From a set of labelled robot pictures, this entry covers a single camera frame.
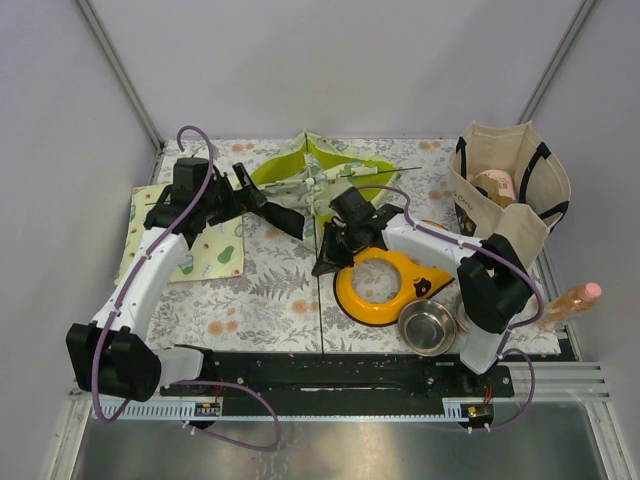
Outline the green avocado pet tent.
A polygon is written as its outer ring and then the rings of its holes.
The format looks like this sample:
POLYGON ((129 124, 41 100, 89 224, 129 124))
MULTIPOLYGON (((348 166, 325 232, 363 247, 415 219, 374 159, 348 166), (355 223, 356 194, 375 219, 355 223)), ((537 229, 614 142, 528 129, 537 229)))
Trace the green avocado pet tent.
POLYGON ((252 180, 268 201, 302 215, 302 237, 293 241, 310 252, 334 215, 329 203, 338 194, 365 185, 365 199, 379 207, 403 174, 419 168, 307 130, 276 147, 256 144, 250 152, 258 157, 252 180))

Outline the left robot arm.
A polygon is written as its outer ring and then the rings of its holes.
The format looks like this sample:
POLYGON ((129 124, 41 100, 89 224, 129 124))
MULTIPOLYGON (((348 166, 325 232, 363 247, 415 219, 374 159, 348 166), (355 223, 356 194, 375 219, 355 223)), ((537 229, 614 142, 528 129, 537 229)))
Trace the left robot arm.
POLYGON ((173 182, 147 213, 133 261, 104 306, 86 324, 73 324, 66 345, 78 386, 95 400, 103 395, 144 402, 165 385, 181 382, 196 395, 216 386, 217 372, 202 349, 154 351, 146 343, 152 314, 174 270, 207 227, 254 214, 301 239, 301 213, 267 200, 245 167, 219 173, 212 162, 181 158, 173 182))

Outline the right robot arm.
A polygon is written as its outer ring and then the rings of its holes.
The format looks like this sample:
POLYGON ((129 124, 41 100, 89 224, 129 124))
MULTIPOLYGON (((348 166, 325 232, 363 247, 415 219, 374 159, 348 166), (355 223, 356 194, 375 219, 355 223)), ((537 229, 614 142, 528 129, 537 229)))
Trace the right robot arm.
POLYGON ((531 296, 540 295, 535 282, 506 237, 494 233, 482 240, 455 234, 414 220, 409 199, 404 207, 375 207, 362 191, 350 187, 329 202, 337 218, 325 223, 312 274, 319 277, 352 267, 357 254, 377 247, 403 253, 453 276, 471 321, 455 383, 466 395, 480 394, 490 385, 489 368, 502 355, 513 317, 531 296))

